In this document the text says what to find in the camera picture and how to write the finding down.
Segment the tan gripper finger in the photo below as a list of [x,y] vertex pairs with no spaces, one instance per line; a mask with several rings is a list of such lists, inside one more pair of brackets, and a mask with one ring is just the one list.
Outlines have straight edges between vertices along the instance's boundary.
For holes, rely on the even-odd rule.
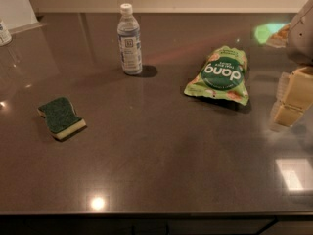
[[313,68],[298,67],[292,73],[283,72],[277,99],[285,106],[306,111],[313,104]]
[[271,110],[271,121],[285,127],[293,126],[302,116],[303,111],[277,101]]

